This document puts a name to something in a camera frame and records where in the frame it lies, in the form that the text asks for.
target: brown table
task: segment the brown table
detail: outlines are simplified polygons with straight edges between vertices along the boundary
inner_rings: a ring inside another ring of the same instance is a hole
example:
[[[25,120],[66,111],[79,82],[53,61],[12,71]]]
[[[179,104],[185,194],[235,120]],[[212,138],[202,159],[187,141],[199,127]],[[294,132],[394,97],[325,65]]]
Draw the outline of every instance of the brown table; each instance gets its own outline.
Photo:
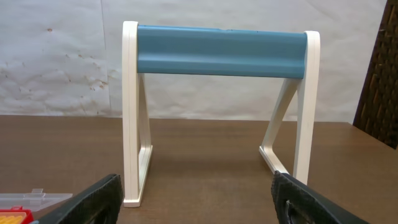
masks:
[[[278,223],[258,152],[266,126],[152,119],[143,202],[118,223]],[[289,172],[295,128],[284,122],[275,143]],[[123,176],[121,119],[0,116],[0,192],[77,194],[109,173]],[[348,123],[315,124],[308,185],[371,223],[398,220],[397,152]]]

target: white frame leg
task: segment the white frame leg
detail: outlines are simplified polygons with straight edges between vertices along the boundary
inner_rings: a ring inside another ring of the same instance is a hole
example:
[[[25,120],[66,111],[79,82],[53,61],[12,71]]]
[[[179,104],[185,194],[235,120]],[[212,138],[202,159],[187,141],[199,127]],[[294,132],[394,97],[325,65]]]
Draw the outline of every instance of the white frame leg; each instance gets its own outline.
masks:
[[[137,22],[123,23],[124,206],[138,207],[149,168],[150,142],[143,74],[137,73]]]
[[[307,184],[310,167],[313,122],[317,100],[318,74],[320,61],[320,37],[316,31],[306,31],[307,50],[305,53],[305,73],[302,80],[285,79],[260,146],[260,153],[271,171],[288,173],[272,150],[276,134],[295,91],[298,95],[297,138],[293,177]]]

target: blue object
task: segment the blue object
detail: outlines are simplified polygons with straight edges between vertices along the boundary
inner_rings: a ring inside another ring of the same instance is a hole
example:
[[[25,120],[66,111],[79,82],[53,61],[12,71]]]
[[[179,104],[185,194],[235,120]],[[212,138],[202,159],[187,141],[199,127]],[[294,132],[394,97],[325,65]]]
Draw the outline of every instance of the blue object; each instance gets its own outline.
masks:
[[[303,78],[306,34],[138,26],[138,72]]]

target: white wall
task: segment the white wall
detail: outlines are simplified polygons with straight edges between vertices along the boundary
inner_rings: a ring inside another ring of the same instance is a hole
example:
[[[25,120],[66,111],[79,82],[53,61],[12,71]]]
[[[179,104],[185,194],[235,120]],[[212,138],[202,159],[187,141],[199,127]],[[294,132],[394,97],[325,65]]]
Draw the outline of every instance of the white wall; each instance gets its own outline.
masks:
[[[121,115],[123,21],[321,34],[317,121],[352,122],[386,0],[0,2],[0,114]],[[275,78],[149,74],[152,118],[269,119]],[[285,117],[296,119],[296,102]]]

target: brown wicker panel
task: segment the brown wicker panel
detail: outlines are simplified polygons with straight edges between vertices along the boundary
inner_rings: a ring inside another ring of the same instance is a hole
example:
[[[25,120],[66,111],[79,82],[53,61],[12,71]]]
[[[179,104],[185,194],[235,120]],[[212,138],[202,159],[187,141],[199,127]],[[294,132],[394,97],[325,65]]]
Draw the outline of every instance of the brown wicker panel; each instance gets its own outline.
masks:
[[[398,145],[398,0],[388,0],[356,110],[354,126]]]

